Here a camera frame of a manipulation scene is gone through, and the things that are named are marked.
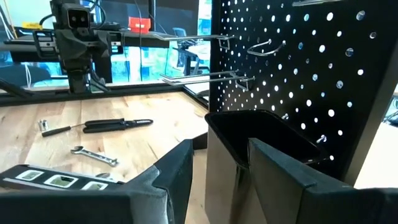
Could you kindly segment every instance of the wooden table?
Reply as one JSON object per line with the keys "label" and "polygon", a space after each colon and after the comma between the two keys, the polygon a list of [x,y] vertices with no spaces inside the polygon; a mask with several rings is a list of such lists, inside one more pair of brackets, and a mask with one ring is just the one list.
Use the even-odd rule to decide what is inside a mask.
{"label": "wooden table", "polygon": [[[0,108],[0,171],[16,164],[32,164],[62,171],[96,175],[109,172],[129,181],[150,167],[180,141],[207,132],[207,110],[182,92],[125,96],[83,101]],[[43,138],[37,121],[46,119],[50,129],[94,119],[153,119],[151,126],[110,133],[83,134],[82,127]],[[74,146],[118,158],[110,167],[81,155]],[[204,206],[206,151],[197,151],[187,223],[208,223]]]}

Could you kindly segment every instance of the desk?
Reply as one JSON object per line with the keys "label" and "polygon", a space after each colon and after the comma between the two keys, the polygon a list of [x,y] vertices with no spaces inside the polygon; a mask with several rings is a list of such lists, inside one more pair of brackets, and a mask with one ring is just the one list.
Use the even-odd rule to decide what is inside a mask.
{"label": "desk", "polygon": [[398,128],[381,123],[355,183],[357,189],[398,188]]}
{"label": "desk", "polygon": [[[0,172],[26,163],[88,175],[110,172],[116,180],[129,181],[180,141],[207,132],[203,119],[206,113],[206,109],[181,92],[0,108]],[[76,128],[47,138],[41,137],[37,127],[38,119],[47,119],[50,128],[56,128],[108,118],[148,118],[154,123],[98,134],[83,134],[81,128]],[[118,158],[120,164],[112,168],[70,154],[70,149],[77,145]],[[206,151],[197,151],[187,223],[208,223],[203,209],[205,174]]]}

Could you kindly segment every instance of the wall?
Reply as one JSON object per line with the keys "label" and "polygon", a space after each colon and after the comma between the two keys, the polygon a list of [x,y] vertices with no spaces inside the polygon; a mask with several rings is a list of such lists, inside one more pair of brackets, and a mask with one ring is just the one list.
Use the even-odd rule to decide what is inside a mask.
{"label": "wall", "polygon": [[[6,0],[14,26],[22,26],[22,22],[39,22],[44,16],[51,14],[50,0]],[[0,0],[7,18],[4,0]],[[52,28],[52,20],[44,22],[44,28]]]}

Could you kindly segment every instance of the black plastic bin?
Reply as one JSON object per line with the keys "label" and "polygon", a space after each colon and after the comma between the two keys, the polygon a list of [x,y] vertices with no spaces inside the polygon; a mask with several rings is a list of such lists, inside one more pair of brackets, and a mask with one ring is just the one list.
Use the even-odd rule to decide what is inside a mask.
{"label": "black plastic bin", "polygon": [[328,157],[325,150],[268,111],[209,113],[205,210],[211,224],[266,223],[251,184],[249,138],[262,142],[305,164]]}

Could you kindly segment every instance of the black panel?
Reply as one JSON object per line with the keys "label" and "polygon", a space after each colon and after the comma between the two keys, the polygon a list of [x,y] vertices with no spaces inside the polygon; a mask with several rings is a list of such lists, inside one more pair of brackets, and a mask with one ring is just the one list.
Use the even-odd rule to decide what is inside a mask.
{"label": "black panel", "polygon": [[[398,30],[391,27],[398,25],[398,2],[347,0],[302,7],[292,3],[221,1],[221,12],[213,12],[214,18],[221,18],[213,22],[219,23],[219,34],[236,38],[230,50],[213,49],[211,61],[221,71],[239,69],[256,81],[251,91],[233,82],[212,83],[210,108],[288,114],[289,125],[302,129],[312,142],[327,137],[322,144],[335,159],[328,174],[344,179],[358,144],[362,143],[360,150],[369,149],[386,97],[397,83],[394,72],[386,72],[396,47]],[[267,57],[246,52],[269,39],[271,44],[255,50],[269,52],[282,41],[286,45]]]}

